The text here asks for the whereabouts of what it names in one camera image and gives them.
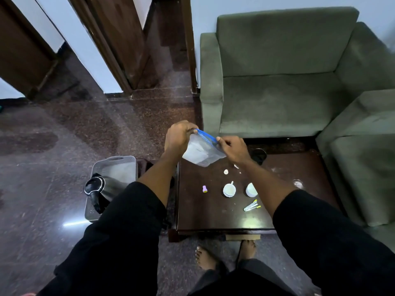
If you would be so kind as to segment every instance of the door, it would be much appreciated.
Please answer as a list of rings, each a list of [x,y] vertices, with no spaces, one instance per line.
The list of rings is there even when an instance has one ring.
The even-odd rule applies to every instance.
[[[0,77],[27,95],[32,89],[39,89],[56,61],[16,10],[0,0]]]
[[[136,89],[149,53],[133,0],[70,0],[70,3],[122,89]]]

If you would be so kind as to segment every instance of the couch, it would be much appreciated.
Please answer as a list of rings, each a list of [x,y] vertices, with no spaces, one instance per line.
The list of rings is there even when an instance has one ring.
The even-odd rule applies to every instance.
[[[316,142],[348,217],[395,252],[395,89],[363,92]]]
[[[362,92],[395,88],[395,64],[353,7],[221,15],[200,37],[204,131],[314,136]]]

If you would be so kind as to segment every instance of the coffee table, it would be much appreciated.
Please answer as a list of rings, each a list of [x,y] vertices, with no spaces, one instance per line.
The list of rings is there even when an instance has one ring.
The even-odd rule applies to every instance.
[[[307,192],[339,208],[335,194],[328,181],[322,159],[317,151],[310,150],[291,154],[268,155],[263,166],[286,181],[297,180]],[[200,232],[215,234],[264,234],[274,232],[270,215],[262,207],[244,212],[254,198],[245,193],[250,183],[244,172],[234,167],[227,158],[208,167],[200,167],[181,159],[178,168],[178,191],[175,199],[175,225],[169,232],[169,240],[177,235]],[[236,194],[227,198],[222,189],[234,182]]]

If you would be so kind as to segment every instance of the clear plastic bag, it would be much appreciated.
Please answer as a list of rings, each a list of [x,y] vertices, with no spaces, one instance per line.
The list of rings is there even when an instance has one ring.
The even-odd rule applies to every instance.
[[[207,167],[226,155],[213,136],[198,130],[197,134],[191,134],[188,148],[182,157],[196,165]]]

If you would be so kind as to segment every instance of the black sleeve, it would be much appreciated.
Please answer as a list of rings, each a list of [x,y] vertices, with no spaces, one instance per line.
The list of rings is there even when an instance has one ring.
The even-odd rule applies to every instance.
[[[395,292],[395,254],[326,202],[296,190],[274,212],[273,224],[323,295]]]
[[[85,230],[38,295],[156,295],[158,241],[166,209],[134,182]]]

